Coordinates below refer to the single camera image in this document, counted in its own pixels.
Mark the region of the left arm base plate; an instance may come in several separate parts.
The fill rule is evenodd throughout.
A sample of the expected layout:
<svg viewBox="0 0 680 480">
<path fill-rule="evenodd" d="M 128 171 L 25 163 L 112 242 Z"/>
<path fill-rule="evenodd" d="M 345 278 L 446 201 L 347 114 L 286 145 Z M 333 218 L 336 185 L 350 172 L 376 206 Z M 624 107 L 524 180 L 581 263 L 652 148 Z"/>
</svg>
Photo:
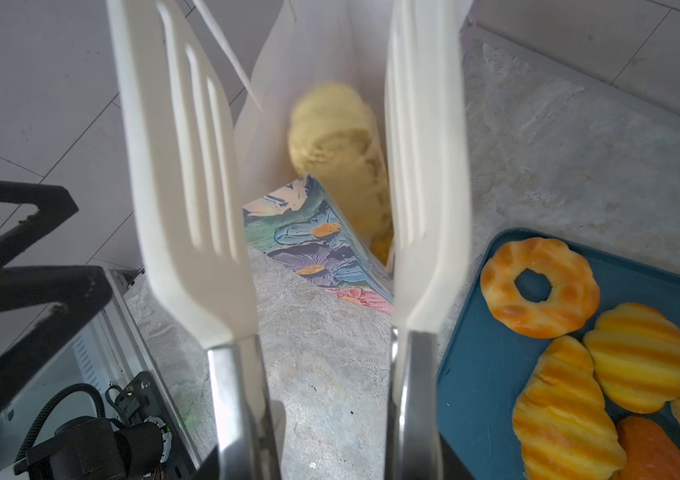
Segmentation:
<svg viewBox="0 0 680 480">
<path fill-rule="evenodd" d="M 104 397 L 122 423 L 115 431 L 128 479 L 190 479 L 196 466 L 154 376 L 143 371 Z"/>
</svg>

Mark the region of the reddish brown fake croissant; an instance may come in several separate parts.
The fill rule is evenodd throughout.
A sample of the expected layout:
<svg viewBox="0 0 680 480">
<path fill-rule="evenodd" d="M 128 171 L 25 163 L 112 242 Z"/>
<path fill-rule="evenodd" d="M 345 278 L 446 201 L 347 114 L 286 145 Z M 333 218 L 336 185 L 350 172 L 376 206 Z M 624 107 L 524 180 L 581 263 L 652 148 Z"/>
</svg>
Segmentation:
<svg viewBox="0 0 680 480">
<path fill-rule="evenodd" d="M 680 479 L 680 450 L 661 426 L 631 416 L 618 423 L 617 431 L 627 462 L 613 479 Z"/>
</svg>

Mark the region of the ridged fake bread loaf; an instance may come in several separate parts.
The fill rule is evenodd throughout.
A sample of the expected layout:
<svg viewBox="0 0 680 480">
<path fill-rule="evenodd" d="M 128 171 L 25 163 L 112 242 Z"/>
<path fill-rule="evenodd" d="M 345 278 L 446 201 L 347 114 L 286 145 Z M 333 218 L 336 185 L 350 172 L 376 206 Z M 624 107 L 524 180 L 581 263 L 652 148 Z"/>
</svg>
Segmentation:
<svg viewBox="0 0 680 480">
<path fill-rule="evenodd" d="M 295 171 L 319 180 L 372 254 L 388 264 L 390 187 L 371 107 L 348 84 L 317 85 L 293 106 L 288 150 Z"/>
</svg>

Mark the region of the fake ring donut bread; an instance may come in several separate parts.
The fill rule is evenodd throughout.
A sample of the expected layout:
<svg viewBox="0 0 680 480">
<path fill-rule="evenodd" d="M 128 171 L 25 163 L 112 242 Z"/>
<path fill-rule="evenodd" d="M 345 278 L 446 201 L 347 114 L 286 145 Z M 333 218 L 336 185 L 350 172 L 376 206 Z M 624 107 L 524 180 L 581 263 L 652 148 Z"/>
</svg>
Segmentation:
<svg viewBox="0 0 680 480">
<path fill-rule="evenodd" d="M 590 263 L 561 240 L 532 237 L 500 246 L 479 278 L 491 315 L 510 330 L 552 339 L 581 329 L 599 308 Z"/>
</svg>

